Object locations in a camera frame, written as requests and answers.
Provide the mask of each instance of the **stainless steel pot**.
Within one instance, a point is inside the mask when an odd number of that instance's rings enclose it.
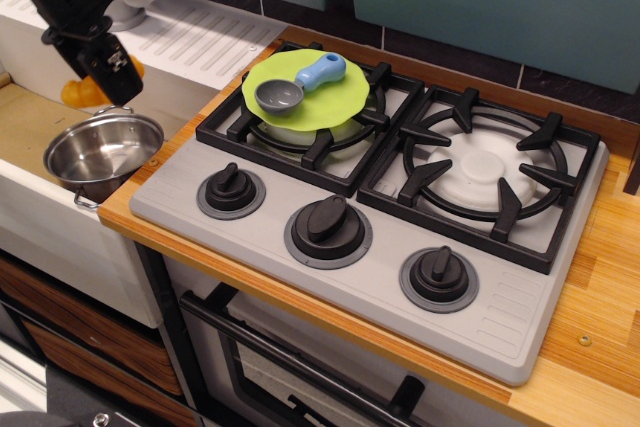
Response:
[[[74,202],[97,208],[162,146],[155,120],[134,114],[104,114],[109,107],[59,134],[44,153],[44,165]],[[80,196],[92,200],[89,204]]]

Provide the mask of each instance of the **screw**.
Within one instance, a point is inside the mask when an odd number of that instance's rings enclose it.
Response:
[[[93,418],[93,427],[107,427],[107,425],[109,425],[107,414],[98,414]]]
[[[592,344],[591,341],[591,337],[589,337],[588,335],[582,335],[579,339],[578,342],[580,342],[580,345],[582,345],[583,347],[589,347]]]

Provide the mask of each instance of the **black knob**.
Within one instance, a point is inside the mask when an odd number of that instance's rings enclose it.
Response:
[[[291,227],[296,247],[321,260],[346,257],[360,247],[364,236],[362,219],[341,195],[307,205]]]
[[[463,262],[444,246],[419,257],[411,267],[411,285],[432,302],[452,302],[464,295],[469,275]]]
[[[422,382],[407,375],[389,403],[389,412],[399,419],[408,420],[424,389],[425,385]]]
[[[217,210],[231,212],[249,205],[256,197],[251,177],[234,162],[213,174],[206,185],[205,200]]]

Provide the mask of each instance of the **oven window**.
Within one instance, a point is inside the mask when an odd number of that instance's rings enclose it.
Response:
[[[220,335],[236,395],[279,425],[375,427],[356,412],[309,382]]]

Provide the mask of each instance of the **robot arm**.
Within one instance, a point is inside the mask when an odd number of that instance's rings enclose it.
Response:
[[[104,15],[113,0],[31,0],[49,24],[42,41],[53,45],[80,76],[90,76],[115,105],[142,91],[142,79]]]

